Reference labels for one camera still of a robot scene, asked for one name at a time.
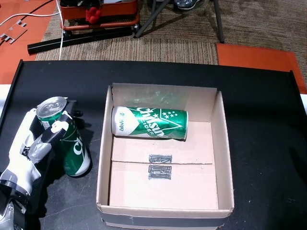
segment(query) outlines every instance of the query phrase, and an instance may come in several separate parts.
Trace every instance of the brown carpet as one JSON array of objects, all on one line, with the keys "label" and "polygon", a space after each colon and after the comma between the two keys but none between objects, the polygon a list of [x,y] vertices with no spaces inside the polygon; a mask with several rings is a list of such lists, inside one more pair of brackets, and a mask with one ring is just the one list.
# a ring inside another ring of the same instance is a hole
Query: brown carpet
[{"label": "brown carpet", "polygon": [[[150,1],[140,0],[141,23],[150,15]],[[220,0],[225,42],[295,52],[307,82],[306,0]],[[217,64],[216,21],[213,3],[173,11],[168,5],[139,39],[132,37],[66,47],[62,59],[146,60]],[[59,17],[52,18],[44,40],[60,36]],[[56,60],[58,50],[37,55]]]}]

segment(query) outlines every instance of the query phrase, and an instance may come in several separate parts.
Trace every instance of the box flap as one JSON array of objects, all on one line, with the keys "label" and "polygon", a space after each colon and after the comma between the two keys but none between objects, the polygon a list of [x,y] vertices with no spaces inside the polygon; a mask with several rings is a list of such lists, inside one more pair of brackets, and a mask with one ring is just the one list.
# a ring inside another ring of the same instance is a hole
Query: box flap
[{"label": "box flap", "polygon": [[215,168],[112,162],[109,205],[218,209]]}]

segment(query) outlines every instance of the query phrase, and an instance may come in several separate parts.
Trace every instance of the aluminum can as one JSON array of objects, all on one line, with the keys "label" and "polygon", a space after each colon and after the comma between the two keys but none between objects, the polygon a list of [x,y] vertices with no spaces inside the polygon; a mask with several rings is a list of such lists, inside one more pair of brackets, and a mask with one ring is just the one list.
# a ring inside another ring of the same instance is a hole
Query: aluminum can
[{"label": "aluminum can", "polygon": [[186,139],[188,120],[183,110],[118,106],[111,127],[116,136]]},{"label": "aluminum can", "polygon": [[[36,110],[36,115],[44,129],[49,128],[65,109],[67,100],[64,97],[51,97],[43,101]],[[90,167],[91,160],[83,144],[79,130],[74,122],[54,147],[57,155],[63,157],[63,168],[69,176],[80,176]]]}]

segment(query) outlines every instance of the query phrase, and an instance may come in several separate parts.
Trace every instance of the box wall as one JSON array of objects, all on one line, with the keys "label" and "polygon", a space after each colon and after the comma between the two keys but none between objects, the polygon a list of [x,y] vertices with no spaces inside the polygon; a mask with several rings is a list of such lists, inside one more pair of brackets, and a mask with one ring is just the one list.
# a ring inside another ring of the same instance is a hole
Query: box wall
[{"label": "box wall", "polygon": [[231,162],[221,92],[217,94],[211,120],[219,208],[232,210],[234,195]]},{"label": "box wall", "polygon": [[189,121],[210,122],[216,88],[114,83],[112,93],[114,106],[186,110]]},{"label": "box wall", "polygon": [[157,227],[157,226],[136,226],[126,224],[114,224],[106,222],[106,225],[126,229],[143,229],[143,230],[216,230],[217,227]]},{"label": "box wall", "polygon": [[192,210],[192,209],[158,209],[138,207],[112,207],[98,204],[104,214],[124,215],[141,218],[183,218],[183,219],[220,219],[229,216],[229,209]]},{"label": "box wall", "polygon": [[184,218],[139,218],[129,216],[108,216],[102,214],[103,219],[108,219],[107,224],[116,223],[124,225],[125,228],[138,228],[138,229],[186,229],[186,228],[209,228],[215,229],[216,226],[221,226],[224,219],[184,219]]},{"label": "box wall", "polygon": [[112,152],[112,132],[111,132],[111,112],[113,108],[111,87],[108,87],[106,95],[105,116],[103,122],[103,130],[101,136],[98,179],[97,179],[97,194],[96,201],[99,204],[108,204],[109,194],[109,178],[110,164]]}]

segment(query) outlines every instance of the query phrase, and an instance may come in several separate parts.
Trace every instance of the black tabletop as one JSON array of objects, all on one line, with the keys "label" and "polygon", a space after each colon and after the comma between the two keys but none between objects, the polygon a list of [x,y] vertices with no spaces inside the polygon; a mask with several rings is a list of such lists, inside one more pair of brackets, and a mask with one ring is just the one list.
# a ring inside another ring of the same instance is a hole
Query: black tabletop
[{"label": "black tabletop", "polygon": [[86,122],[81,136],[93,161],[91,171],[81,178],[51,167],[51,179],[44,184],[46,195],[35,195],[34,188],[32,199],[40,201],[32,212],[39,220],[36,226],[42,230],[116,229],[105,225],[95,203],[106,90],[113,82],[222,91],[235,194],[235,210],[223,229],[305,229],[306,115],[291,73],[124,61],[24,62],[16,75],[0,131],[0,171],[9,162],[9,148],[24,114],[58,95],[78,100]]}]

